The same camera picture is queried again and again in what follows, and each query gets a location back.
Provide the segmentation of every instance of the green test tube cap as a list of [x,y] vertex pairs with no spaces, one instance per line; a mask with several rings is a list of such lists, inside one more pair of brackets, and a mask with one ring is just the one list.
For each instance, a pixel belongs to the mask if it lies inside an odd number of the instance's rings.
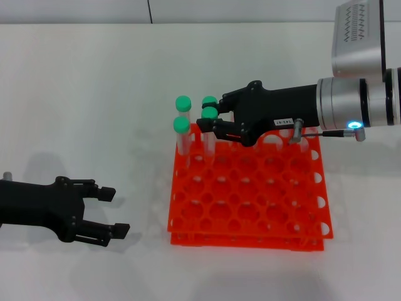
[[189,132],[190,123],[187,117],[181,116],[174,119],[174,130],[178,134],[186,134]]
[[206,96],[203,98],[202,104],[204,105],[205,103],[217,103],[217,99],[214,96]]
[[190,102],[190,98],[188,96],[180,96],[175,100],[175,107],[178,112],[185,113],[192,108],[192,104]]
[[217,119],[219,112],[214,107],[206,107],[202,110],[202,118]]

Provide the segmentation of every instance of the test tube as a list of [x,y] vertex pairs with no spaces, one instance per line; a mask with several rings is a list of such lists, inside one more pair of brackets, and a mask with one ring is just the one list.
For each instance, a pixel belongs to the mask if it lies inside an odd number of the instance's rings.
[[190,109],[192,104],[188,96],[180,96],[175,100],[175,108],[178,111],[178,115],[181,117],[186,117],[190,123]]
[[190,123],[187,117],[180,116],[174,119],[174,130],[177,133],[178,153],[189,155],[190,149]]
[[[213,107],[206,107],[202,110],[202,118],[217,119],[219,113]],[[203,134],[203,145],[206,157],[214,156],[216,151],[216,135],[213,132]]]
[[203,98],[202,104],[204,105],[205,103],[217,103],[217,99],[214,96],[206,96]]

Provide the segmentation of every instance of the test tube rack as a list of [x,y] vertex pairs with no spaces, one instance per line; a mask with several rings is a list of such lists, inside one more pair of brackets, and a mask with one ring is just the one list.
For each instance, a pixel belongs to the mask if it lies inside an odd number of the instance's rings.
[[254,147],[218,140],[205,157],[191,125],[187,157],[175,150],[171,244],[323,251],[333,238],[319,138],[288,145],[291,130]]

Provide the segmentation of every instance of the white tabletop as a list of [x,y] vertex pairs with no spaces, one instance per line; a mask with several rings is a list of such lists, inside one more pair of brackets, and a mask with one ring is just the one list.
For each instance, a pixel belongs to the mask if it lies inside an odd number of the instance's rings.
[[[388,67],[401,23],[386,24]],[[1,172],[117,189],[85,218],[130,223],[108,248],[45,228],[0,229],[0,300],[397,300],[401,127],[366,142],[322,139],[335,239],[321,253],[170,246],[174,100],[262,80],[268,89],[331,76],[332,23],[0,26]]]

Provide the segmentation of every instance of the rack hole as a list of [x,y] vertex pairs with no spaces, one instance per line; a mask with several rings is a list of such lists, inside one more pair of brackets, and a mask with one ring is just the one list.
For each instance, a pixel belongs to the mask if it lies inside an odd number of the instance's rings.
[[285,190],[283,189],[282,184],[277,180],[273,179],[267,180],[265,187],[268,201],[270,202],[277,201],[285,194]]
[[203,215],[203,208],[200,203],[189,203],[184,209],[182,209],[182,216],[185,218],[200,218]]
[[315,183],[320,183],[321,182],[321,180],[323,180],[323,178],[322,178],[322,176],[321,176],[321,174],[320,173],[318,173],[318,172],[315,172]]
[[308,162],[308,160],[302,158],[293,159],[289,166],[292,171],[302,174],[307,174],[311,171],[311,164]]
[[242,204],[238,208],[238,217],[246,221],[255,222],[259,218],[259,212],[252,204]]
[[195,171],[201,171],[205,167],[205,160],[201,155],[193,155],[190,157],[190,168]]
[[320,223],[321,226],[321,234],[326,236],[330,233],[330,228],[326,223]]
[[301,152],[306,152],[309,149],[309,142],[305,138],[302,138],[301,142],[298,144],[301,149]]
[[275,221],[277,223],[285,223],[286,220],[288,219],[288,215],[281,206],[278,205],[270,205],[268,209],[266,210],[266,216],[268,219],[271,221]]
[[199,194],[203,191],[204,186],[205,184],[203,183],[202,178],[199,176],[195,176],[187,182],[184,189],[188,193]]
[[318,196],[318,207],[324,208],[326,206],[326,200],[323,199],[321,196]]
[[238,160],[238,168],[243,172],[254,172],[258,169],[258,162],[253,157],[242,157]]
[[283,148],[283,140],[281,140],[280,137],[276,136],[276,135],[267,135],[264,139],[263,139],[263,143],[264,144],[270,144],[270,145],[275,145],[277,151],[280,151]]
[[317,160],[319,159],[319,153],[315,150],[311,150],[311,156],[312,156],[312,160]]
[[291,131],[290,130],[280,130],[279,134],[283,138],[288,138],[291,136]]
[[238,232],[239,230],[241,230],[241,224],[234,219],[229,222],[228,230],[233,232]]
[[244,178],[238,184],[238,192],[241,194],[245,201],[250,201],[257,195],[258,189],[249,178]]
[[225,156],[217,156],[213,163],[214,169],[227,170],[231,168],[231,160]]
[[199,227],[202,231],[210,230],[212,228],[212,222],[208,219],[203,219],[200,222]]
[[284,170],[285,163],[277,157],[270,157],[264,161],[264,167],[270,174],[279,174]]
[[215,219],[229,219],[231,215],[231,210],[229,206],[225,203],[214,204],[210,209],[211,218]]

